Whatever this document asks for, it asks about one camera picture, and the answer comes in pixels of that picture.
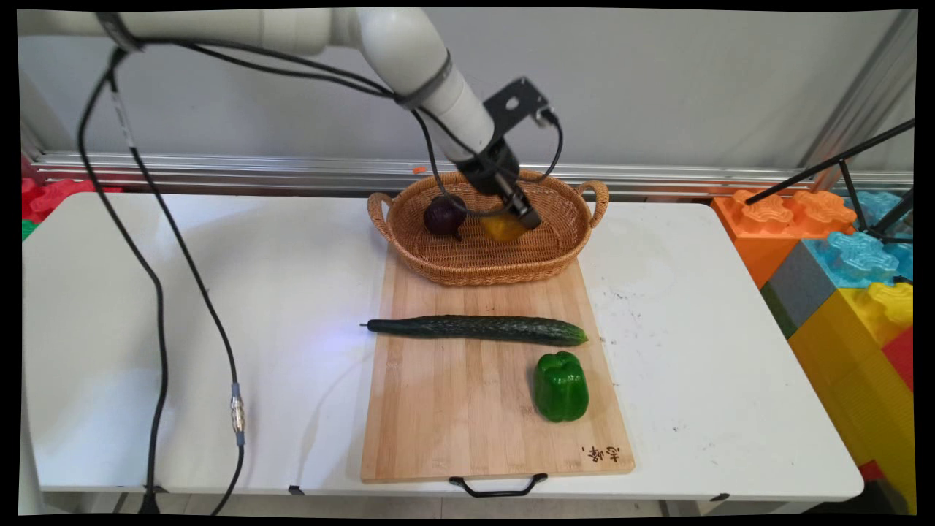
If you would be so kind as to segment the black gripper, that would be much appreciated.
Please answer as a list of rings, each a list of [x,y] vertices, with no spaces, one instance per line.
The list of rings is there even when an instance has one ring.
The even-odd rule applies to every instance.
[[[541,225],[540,214],[518,184],[519,162],[503,137],[490,143],[480,156],[454,164],[478,193],[496,196],[502,201],[502,207],[495,210],[495,217],[518,220],[526,230]]]

